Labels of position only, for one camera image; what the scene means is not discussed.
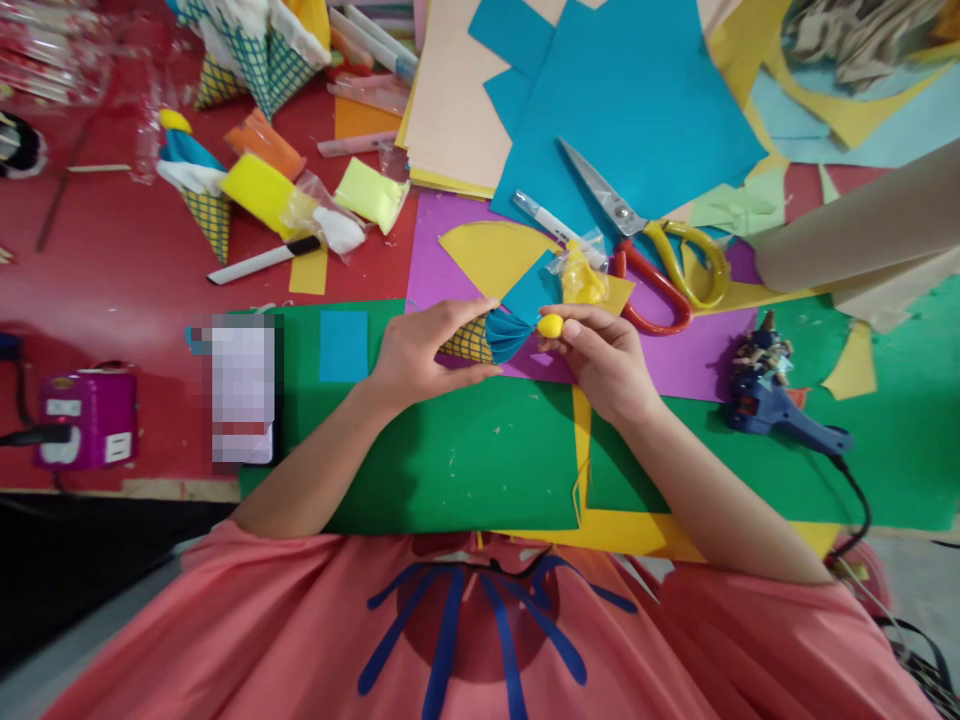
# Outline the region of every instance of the scissors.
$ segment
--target scissors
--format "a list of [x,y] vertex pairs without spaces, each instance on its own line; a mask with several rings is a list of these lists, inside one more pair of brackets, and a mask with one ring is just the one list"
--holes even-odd
[[[706,310],[714,307],[723,299],[730,282],[730,264],[713,239],[702,230],[673,220],[650,221],[637,215],[627,201],[620,197],[603,176],[574,150],[563,138],[557,138],[574,168],[580,174],[584,185],[593,193],[593,197],[603,208],[611,222],[620,231],[622,239],[614,254],[613,274],[619,278],[627,275],[627,264],[640,273],[673,306],[677,319],[673,325],[656,325],[640,316],[629,301],[623,308],[623,316],[638,330],[651,335],[673,335],[686,329],[693,319],[693,308]],[[638,233],[653,240],[663,264],[667,268],[670,280],[667,280],[649,260],[634,247],[633,240]],[[709,295],[701,300],[687,284],[683,269],[677,260],[673,247],[667,239],[667,233],[678,235],[683,240],[700,247],[710,261],[713,270],[713,284]]]

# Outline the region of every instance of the yellow clay ball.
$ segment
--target yellow clay ball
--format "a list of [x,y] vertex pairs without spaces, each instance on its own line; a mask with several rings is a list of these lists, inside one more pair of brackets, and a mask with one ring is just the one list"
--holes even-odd
[[545,338],[558,338],[563,331],[563,318],[559,315],[544,315],[537,323],[537,330]]

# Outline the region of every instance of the blue glue gun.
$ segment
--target blue glue gun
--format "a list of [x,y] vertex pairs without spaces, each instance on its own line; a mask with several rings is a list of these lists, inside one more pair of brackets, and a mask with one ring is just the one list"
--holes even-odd
[[787,394],[785,373],[793,367],[793,347],[773,329],[773,321],[771,310],[737,350],[730,384],[733,401],[721,408],[724,421],[751,435],[769,435],[776,428],[811,450],[843,455],[853,448],[853,435],[816,422]]

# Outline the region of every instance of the pink shirt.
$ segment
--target pink shirt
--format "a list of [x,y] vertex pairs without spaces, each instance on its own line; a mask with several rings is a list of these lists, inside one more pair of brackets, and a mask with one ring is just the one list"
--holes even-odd
[[938,717],[840,585],[225,522],[47,718]]

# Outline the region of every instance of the yellow scissors handle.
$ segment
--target yellow scissors handle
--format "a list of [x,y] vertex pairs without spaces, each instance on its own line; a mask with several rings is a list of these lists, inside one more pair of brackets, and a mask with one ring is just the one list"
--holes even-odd
[[[710,261],[710,271],[713,275],[713,283],[710,286],[710,293],[706,298],[698,298],[683,275],[683,268],[680,261],[673,252],[673,246],[667,239],[667,233],[678,235],[688,242],[692,242],[703,250]],[[663,264],[667,267],[667,274],[673,281],[673,284],[680,288],[680,292],[687,296],[690,304],[698,310],[708,310],[717,305],[727,292],[727,286],[730,284],[730,263],[724,256],[723,251],[713,241],[709,235],[695,227],[690,227],[684,223],[674,222],[673,220],[660,220],[659,222],[648,222],[643,229],[643,234],[653,240]]]

